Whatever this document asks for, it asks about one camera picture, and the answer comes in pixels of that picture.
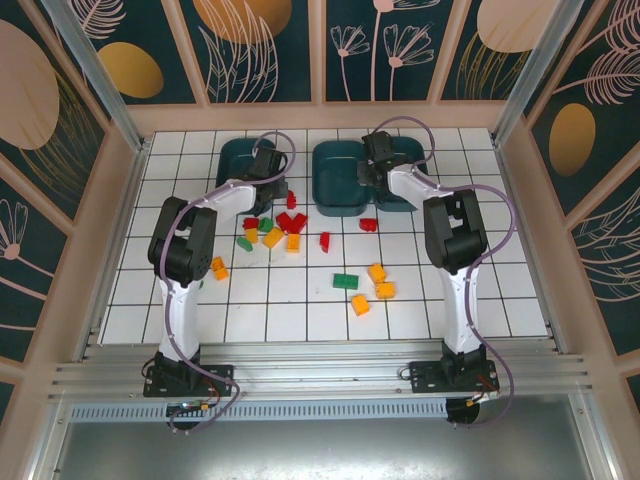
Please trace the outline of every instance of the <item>small red block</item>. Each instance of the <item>small red block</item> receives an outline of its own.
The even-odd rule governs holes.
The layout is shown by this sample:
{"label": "small red block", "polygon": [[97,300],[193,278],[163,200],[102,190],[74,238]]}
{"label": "small red block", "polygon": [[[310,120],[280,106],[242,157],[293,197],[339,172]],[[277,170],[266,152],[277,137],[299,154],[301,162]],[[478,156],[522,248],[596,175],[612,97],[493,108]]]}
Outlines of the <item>small red block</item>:
{"label": "small red block", "polygon": [[287,194],[287,208],[289,210],[293,210],[294,208],[296,208],[297,204],[298,202],[296,201],[295,194],[291,190],[289,190],[289,193]]}
{"label": "small red block", "polygon": [[244,223],[242,226],[245,230],[249,230],[250,228],[258,228],[260,225],[260,219],[255,217],[247,217],[244,219]]}
{"label": "small red block", "polygon": [[302,213],[297,214],[289,224],[289,233],[300,233],[307,224],[307,218]]}
{"label": "small red block", "polygon": [[291,217],[289,216],[289,214],[287,214],[287,212],[282,212],[276,217],[276,222],[278,223],[280,230],[286,232],[291,226]]}
{"label": "small red block", "polygon": [[360,229],[365,232],[375,232],[378,229],[378,220],[375,218],[361,218]]}
{"label": "small red block", "polygon": [[329,232],[322,232],[320,235],[320,248],[324,253],[329,253]]}

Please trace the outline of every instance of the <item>table surface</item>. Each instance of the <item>table surface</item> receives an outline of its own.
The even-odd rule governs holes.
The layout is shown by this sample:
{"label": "table surface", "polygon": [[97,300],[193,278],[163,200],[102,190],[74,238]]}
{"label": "table surface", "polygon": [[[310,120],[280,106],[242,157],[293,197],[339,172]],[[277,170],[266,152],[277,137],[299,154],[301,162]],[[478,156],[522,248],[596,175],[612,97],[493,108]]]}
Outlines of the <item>table surface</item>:
{"label": "table surface", "polygon": [[[386,129],[420,141],[420,129]],[[273,250],[262,243],[245,252],[235,243],[244,233],[242,219],[219,224],[214,256],[222,257],[230,276],[204,278],[198,300],[198,333],[202,343],[316,342],[441,338],[444,301],[437,269],[424,247],[421,212],[388,213],[368,205],[360,216],[377,218],[379,231],[360,230],[360,217],[325,217],[311,195],[311,152],[325,140],[359,140],[362,129],[283,130],[300,152],[287,176],[298,206],[290,214],[309,216],[301,235],[300,253],[285,251],[285,240]],[[158,279],[147,261],[147,248],[164,200],[175,195],[193,200],[215,186],[220,150],[231,139],[255,138],[262,131],[158,132],[151,148],[136,200],[118,271],[104,313],[103,344],[155,344],[162,336],[162,297]],[[486,129],[434,129],[435,161],[429,174],[443,185],[504,184]],[[290,151],[278,140],[277,148]],[[478,192],[490,246],[509,226],[509,212],[498,197]],[[265,215],[287,211],[276,201]],[[322,252],[322,232],[331,233],[329,253]],[[378,301],[367,268],[382,263],[394,282],[393,300]],[[359,276],[358,290],[332,286],[335,273]],[[364,294],[370,312],[357,317],[350,304]],[[480,332],[492,337],[546,337],[548,330],[518,233],[492,261],[480,266],[478,280]]]}

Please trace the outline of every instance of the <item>purple cable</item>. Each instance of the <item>purple cable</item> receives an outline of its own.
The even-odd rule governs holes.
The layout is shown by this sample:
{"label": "purple cable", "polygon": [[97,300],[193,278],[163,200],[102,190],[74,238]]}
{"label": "purple cable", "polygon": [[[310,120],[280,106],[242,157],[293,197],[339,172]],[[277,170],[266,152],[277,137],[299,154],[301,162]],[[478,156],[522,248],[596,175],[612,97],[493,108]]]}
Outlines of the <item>purple cable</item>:
{"label": "purple cable", "polygon": [[173,297],[173,289],[171,288],[171,283],[167,279],[166,270],[165,270],[166,263],[167,263],[167,253],[169,252],[169,245],[171,244],[171,239],[173,238],[174,234],[176,233],[176,229],[178,228],[178,225],[180,224],[180,221],[184,218],[184,216],[187,214],[187,212],[189,212],[189,210],[191,210],[194,207],[197,207],[198,205],[200,205],[202,203],[208,202],[215,194],[219,194],[220,192],[224,192],[225,190],[230,190],[231,188],[236,187],[236,186],[240,186],[240,185],[262,185],[262,184],[265,184],[265,183],[270,183],[270,182],[276,181],[276,180],[284,177],[287,174],[287,172],[291,169],[291,167],[293,167],[293,163],[295,162],[295,159],[296,159],[296,147],[295,147],[295,145],[293,144],[293,141],[291,140],[291,138],[288,135],[286,135],[284,133],[281,133],[281,132],[276,132],[275,130],[271,130],[271,131],[265,132],[262,135],[260,135],[260,137],[258,137],[258,139],[255,141],[255,143],[253,144],[253,149],[255,149],[258,146],[260,141],[262,141],[265,137],[267,137],[269,135],[276,135],[276,136],[280,135],[285,140],[287,140],[289,142],[289,144],[291,145],[291,151],[292,151],[291,160],[287,162],[285,168],[282,171],[278,172],[273,177],[267,178],[267,179],[264,179],[264,180],[251,180],[251,181],[241,181],[241,180],[233,181],[232,180],[230,183],[227,182],[224,185],[221,185],[220,187],[218,187],[218,188],[212,190],[211,192],[207,193],[204,197],[199,198],[197,200],[194,200],[192,202],[189,202],[182,210],[180,210],[180,212],[178,212],[178,215],[176,216],[175,220],[171,224],[171,228],[169,228],[169,233],[167,234],[167,240],[164,242],[164,245],[162,246],[162,252],[160,254],[160,269],[159,270],[160,270],[160,278],[167,285],[167,305],[166,305],[165,311],[164,311],[164,325],[165,325],[165,328],[167,329],[167,334],[169,336],[169,342],[171,343],[171,346],[173,347],[175,352],[178,354],[178,357],[180,357],[180,360],[182,360],[190,368],[192,368],[196,372],[204,375],[205,377],[209,377],[212,380],[216,380],[218,382],[224,382],[227,385],[231,385],[236,390],[235,394],[233,395],[231,400],[229,400],[227,402],[227,404],[224,407],[222,407],[220,409],[220,411],[218,411],[218,413],[216,413],[214,416],[212,416],[206,422],[201,422],[201,423],[199,423],[198,425],[196,425],[195,427],[193,427],[190,430],[179,430],[175,426],[174,420],[175,420],[176,416],[179,414],[179,411],[176,411],[169,418],[169,426],[172,428],[174,434],[177,434],[177,433],[180,432],[180,433],[182,433],[184,435],[189,435],[189,433],[197,433],[197,432],[207,428],[208,426],[210,426],[218,418],[220,418],[222,415],[224,415],[224,413],[231,407],[231,405],[233,405],[236,402],[236,400],[240,396],[240,386],[230,378],[224,378],[224,377],[221,377],[221,376],[216,375],[214,373],[208,372],[205,369],[203,369],[200,366],[198,366],[195,363],[193,363],[180,350],[180,348],[178,347],[178,344],[174,340],[173,331],[171,330],[171,318],[170,318],[170,315],[169,315],[169,312],[171,311],[171,299]]}
{"label": "purple cable", "polygon": [[424,173],[422,173],[418,169],[418,167],[420,165],[426,164],[427,161],[429,161],[435,155],[435,144],[436,144],[436,142],[435,142],[435,138],[433,137],[433,133],[431,132],[431,129],[424,122],[422,122],[421,120],[418,120],[417,118],[409,117],[409,116],[406,116],[406,115],[401,115],[401,116],[397,116],[397,117],[391,117],[388,120],[385,120],[380,125],[378,125],[378,127],[376,127],[374,132],[377,132],[380,128],[382,128],[385,125],[387,125],[388,123],[394,122],[396,120],[409,120],[411,122],[414,122],[414,123],[420,125],[427,132],[427,135],[429,135],[429,140],[431,141],[431,151],[429,152],[429,155],[427,156],[427,158],[415,162],[413,164],[412,168],[411,168],[411,172],[416,177],[418,177],[420,179],[420,181],[424,182],[425,184],[427,184],[431,188],[435,188],[436,190],[440,190],[441,192],[457,192],[457,191],[460,191],[460,190],[468,190],[468,189],[486,190],[487,192],[491,192],[491,193],[497,195],[498,197],[500,197],[507,204],[507,207],[509,207],[509,214],[511,216],[511,223],[509,224],[509,230],[507,231],[507,234],[504,236],[502,241],[500,243],[498,243],[498,245],[495,246],[495,248],[490,249],[487,252],[483,253],[475,262],[473,262],[471,264],[471,266],[469,267],[469,270],[467,270],[467,274],[465,276],[464,300],[465,300],[465,313],[467,315],[467,323],[469,325],[469,328],[471,329],[473,334],[476,336],[476,338],[480,341],[480,343],[482,343],[486,347],[486,349],[489,350],[489,352],[491,352],[493,354],[493,356],[502,364],[502,366],[504,367],[505,373],[507,374],[507,378],[509,379],[509,399],[507,401],[507,405],[504,408],[504,410],[502,410],[502,412],[500,412],[500,415],[498,415],[495,418],[492,418],[491,420],[487,420],[486,422],[467,425],[467,427],[469,427],[469,428],[476,428],[476,427],[486,426],[486,425],[489,425],[491,423],[494,423],[494,422],[500,420],[502,417],[504,417],[507,414],[507,412],[511,408],[511,404],[513,403],[513,397],[514,397],[514,394],[515,394],[515,385],[514,385],[514,382],[513,382],[513,373],[511,372],[511,369],[507,365],[507,362],[496,351],[496,349],[493,348],[489,344],[489,342],[487,340],[485,340],[485,338],[482,335],[480,335],[480,332],[478,332],[478,330],[476,329],[476,327],[475,327],[475,325],[473,323],[473,319],[471,318],[471,298],[470,298],[471,289],[469,288],[468,285],[469,285],[469,283],[471,281],[471,274],[473,273],[473,271],[476,268],[478,268],[478,266],[482,263],[482,261],[485,258],[488,258],[489,256],[491,256],[494,253],[496,253],[498,250],[502,249],[507,244],[507,242],[511,239],[511,236],[513,235],[513,232],[516,229],[516,209],[515,209],[515,206],[513,205],[513,202],[511,201],[511,199],[509,197],[507,197],[504,193],[502,193],[497,188],[491,187],[489,185],[472,184],[472,185],[462,185],[460,187],[443,187],[439,183],[432,182],[427,175],[425,175]]}

